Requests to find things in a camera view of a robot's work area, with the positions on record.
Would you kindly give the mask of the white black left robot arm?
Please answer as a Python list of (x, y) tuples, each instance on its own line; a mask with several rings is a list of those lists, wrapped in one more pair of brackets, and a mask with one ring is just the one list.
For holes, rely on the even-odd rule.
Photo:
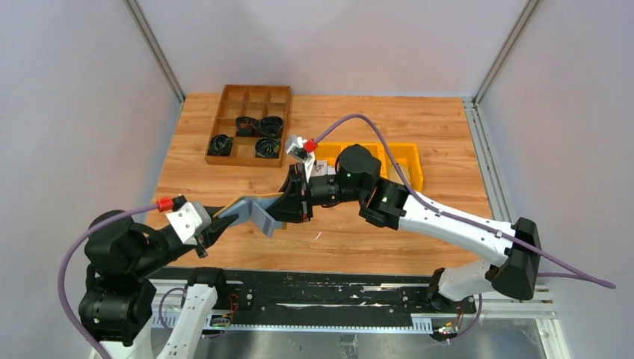
[(206, 256), (237, 214), (217, 218), (218, 207), (169, 200), (138, 209), (164, 212), (168, 224), (156, 230), (133, 219), (133, 211), (101, 214), (82, 236), (89, 260), (86, 293), (78, 315), (102, 358), (152, 358), (151, 318), (156, 288), (150, 275), (190, 251)]

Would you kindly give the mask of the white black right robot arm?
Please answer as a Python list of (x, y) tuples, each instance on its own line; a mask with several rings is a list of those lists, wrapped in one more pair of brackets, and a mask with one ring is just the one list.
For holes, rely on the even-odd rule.
[(312, 218), (315, 206), (355, 201), (360, 217), (376, 227), (422, 233), (477, 254), (480, 259), (474, 263), (434, 271), (422, 303), (437, 312), (483, 292), (533, 298), (540, 258), (516, 241), (539, 245), (534, 221), (520, 218), (512, 224), (456, 211), (380, 172), (381, 161), (359, 144), (341, 152), (332, 175), (307, 178), (302, 165), (292, 165), (283, 193), (266, 212), (276, 221), (298, 224)]

